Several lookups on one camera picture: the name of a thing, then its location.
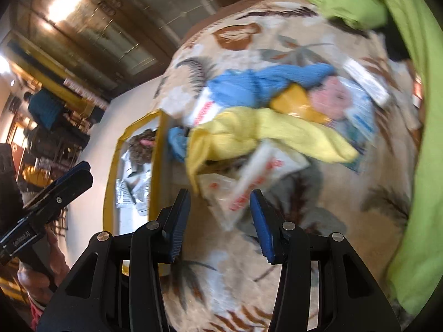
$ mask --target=yellow bag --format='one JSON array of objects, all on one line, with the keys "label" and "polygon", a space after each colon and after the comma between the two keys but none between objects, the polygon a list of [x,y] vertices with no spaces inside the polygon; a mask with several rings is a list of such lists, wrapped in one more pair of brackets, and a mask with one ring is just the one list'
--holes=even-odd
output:
[{"label": "yellow bag", "polygon": [[306,121],[323,125],[331,122],[329,117],[314,110],[305,89],[297,84],[291,84],[281,94],[274,97],[270,107],[281,114],[295,116]]}]

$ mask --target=metal screw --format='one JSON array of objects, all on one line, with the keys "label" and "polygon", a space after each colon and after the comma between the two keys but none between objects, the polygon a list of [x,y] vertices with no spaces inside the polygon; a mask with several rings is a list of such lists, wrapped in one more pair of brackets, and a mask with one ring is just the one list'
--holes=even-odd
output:
[{"label": "metal screw", "polygon": [[108,232],[100,232],[97,236],[97,239],[101,242],[106,241],[109,238]]},{"label": "metal screw", "polygon": [[148,230],[156,230],[159,227],[160,224],[157,221],[149,221],[148,224],[146,225],[146,228]]},{"label": "metal screw", "polygon": [[343,241],[345,238],[343,237],[343,235],[342,235],[341,233],[334,232],[334,233],[332,234],[332,239],[333,239],[334,241],[341,242],[341,241]]},{"label": "metal screw", "polygon": [[283,226],[283,229],[286,231],[292,231],[295,229],[295,225],[289,221],[283,222],[282,226]]}]

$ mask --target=blue cloth item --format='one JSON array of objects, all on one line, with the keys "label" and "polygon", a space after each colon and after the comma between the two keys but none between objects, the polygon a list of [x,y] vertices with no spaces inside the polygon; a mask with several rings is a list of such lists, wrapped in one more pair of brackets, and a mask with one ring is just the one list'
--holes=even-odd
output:
[{"label": "blue cloth item", "polygon": [[42,88],[30,98],[28,111],[37,124],[51,131],[63,108],[63,104],[56,96]]},{"label": "blue cloth item", "polygon": [[171,146],[174,158],[180,162],[185,162],[188,138],[185,136],[183,127],[172,127],[168,131],[168,143]]},{"label": "blue cloth item", "polygon": [[265,107],[272,97],[291,82],[304,88],[318,85],[326,76],[335,72],[329,64],[317,63],[304,67],[275,65],[260,71],[237,72],[227,70],[208,81],[211,99],[224,107]]}]

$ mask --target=tiled floor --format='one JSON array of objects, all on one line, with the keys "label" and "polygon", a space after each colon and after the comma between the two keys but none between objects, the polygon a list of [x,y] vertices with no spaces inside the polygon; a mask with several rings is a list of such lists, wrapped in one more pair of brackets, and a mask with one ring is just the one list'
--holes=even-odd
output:
[{"label": "tiled floor", "polygon": [[72,266],[91,236],[102,230],[102,210],[109,167],[118,138],[125,128],[148,113],[160,78],[148,81],[112,101],[102,121],[92,129],[91,140],[80,156],[91,165],[92,188],[69,206],[66,240],[60,247]]}]

